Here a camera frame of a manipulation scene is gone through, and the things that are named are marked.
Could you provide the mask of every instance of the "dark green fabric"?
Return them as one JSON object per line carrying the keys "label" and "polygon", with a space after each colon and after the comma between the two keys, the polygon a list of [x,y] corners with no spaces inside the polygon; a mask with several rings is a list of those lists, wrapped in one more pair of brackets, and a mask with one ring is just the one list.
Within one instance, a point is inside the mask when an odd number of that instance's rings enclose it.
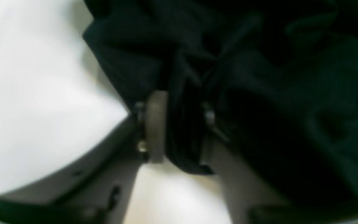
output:
{"label": "dark green fabric", "polygon": [[358,0],[85,1],[84,39],[128,107],[168,90],[178,167],[211,173],[208,101],[238,156],[295,203],[358,197]]}

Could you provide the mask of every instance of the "white surface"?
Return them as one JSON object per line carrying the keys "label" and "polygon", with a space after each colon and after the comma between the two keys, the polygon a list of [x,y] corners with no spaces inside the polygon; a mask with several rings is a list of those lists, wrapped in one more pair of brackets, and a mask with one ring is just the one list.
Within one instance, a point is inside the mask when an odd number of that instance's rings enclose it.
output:
{"label": "white surface", "polygon": [[[82,0],[0,0],[0,193],[66,166],[125,116],[81,38]],[[228,224],[219,185],[142,167],[125,224]]]}

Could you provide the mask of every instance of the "black fabric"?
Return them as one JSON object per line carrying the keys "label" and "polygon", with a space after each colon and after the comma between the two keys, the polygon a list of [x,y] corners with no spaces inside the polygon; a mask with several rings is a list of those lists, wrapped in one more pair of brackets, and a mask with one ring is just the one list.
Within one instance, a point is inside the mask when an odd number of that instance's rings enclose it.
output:
{"label": "black fabric", "polygon": [[212,173],[198,162],[208,101],[295,203],[358,196],[358,0],[85,1],[84,39],[128,107],[168,90],[182,170]]}

